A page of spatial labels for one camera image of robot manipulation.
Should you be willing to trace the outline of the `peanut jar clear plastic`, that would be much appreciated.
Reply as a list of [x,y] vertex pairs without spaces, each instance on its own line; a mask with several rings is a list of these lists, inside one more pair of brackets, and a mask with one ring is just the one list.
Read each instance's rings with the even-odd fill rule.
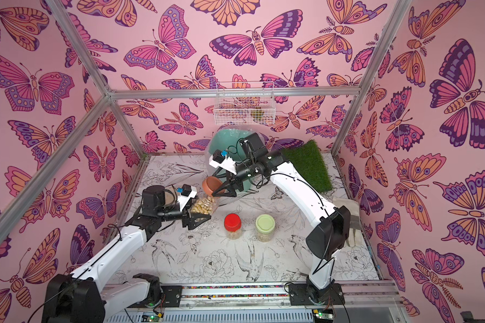
[[204,212],[190,212],[190,213],[202,213],[202,214],[213,215],[218,208],[218,199],[212,196],[204,196],[202,198],[203,198]]

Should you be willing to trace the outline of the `brown jar lid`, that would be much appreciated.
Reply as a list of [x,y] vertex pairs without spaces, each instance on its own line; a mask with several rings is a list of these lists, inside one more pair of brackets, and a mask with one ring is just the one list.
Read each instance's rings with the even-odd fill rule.
[[219,178],[215,176],[208,176],[203,180],[202,188],[207,195],[212,196],[214,191],[220,188],[222,184],[223,182]]

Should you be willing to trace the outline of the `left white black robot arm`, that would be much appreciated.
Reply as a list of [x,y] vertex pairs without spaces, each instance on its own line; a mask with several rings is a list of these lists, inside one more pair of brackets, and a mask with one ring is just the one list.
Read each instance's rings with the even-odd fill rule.
[[162,223],[181,221],[193,230],[211,219],[210,214],[191,211],[198,190],[188,184],[175,190],[175,199],[166,201],[168,189],[153,185],[143,190],[141,205],[133,217],[100,252],[68,275],[51,279],[42,322],[105,322],[133,304],[149,308],[164,305],[167,297],[159,277],[137,274],[116,287],[107,283],[132,254],[162,231]]

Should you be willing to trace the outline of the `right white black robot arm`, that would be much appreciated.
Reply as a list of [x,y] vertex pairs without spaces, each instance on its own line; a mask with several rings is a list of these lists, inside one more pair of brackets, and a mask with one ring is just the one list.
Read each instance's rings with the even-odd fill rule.
[[313,227],[305,238],[313,255],[311,272],[307,276],[307,295],[314,304],[322,304],[335,292],[332,273],[336,258],[350,232],[350,211],[336,207],[318,193],[279,151],[270,151],[260,135],[252,133],[238,140],[245,157],[234,161],[226,150],[215,150],[209,164],[216,178],[226,180],[212,192],[213,196],[236,197],[243,183],[260,177],[260,185],[272,182],[301,210]]

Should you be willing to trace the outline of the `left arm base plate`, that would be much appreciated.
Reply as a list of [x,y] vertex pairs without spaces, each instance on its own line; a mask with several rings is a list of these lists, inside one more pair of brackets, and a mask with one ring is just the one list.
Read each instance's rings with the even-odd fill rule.
[[129,306],[131,308],[178,308],[181,303],[183,286],[162,285],[160,298],[157,301],[140,301]]

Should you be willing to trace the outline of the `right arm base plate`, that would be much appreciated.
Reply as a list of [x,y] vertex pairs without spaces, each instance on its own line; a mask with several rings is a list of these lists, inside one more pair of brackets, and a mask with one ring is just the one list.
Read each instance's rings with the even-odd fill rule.
[[318,289],[312,284],[288,282],[284,285],[292,306],[326,306],[344,305],[342,286],[337,283],[328,285],[325,289]]

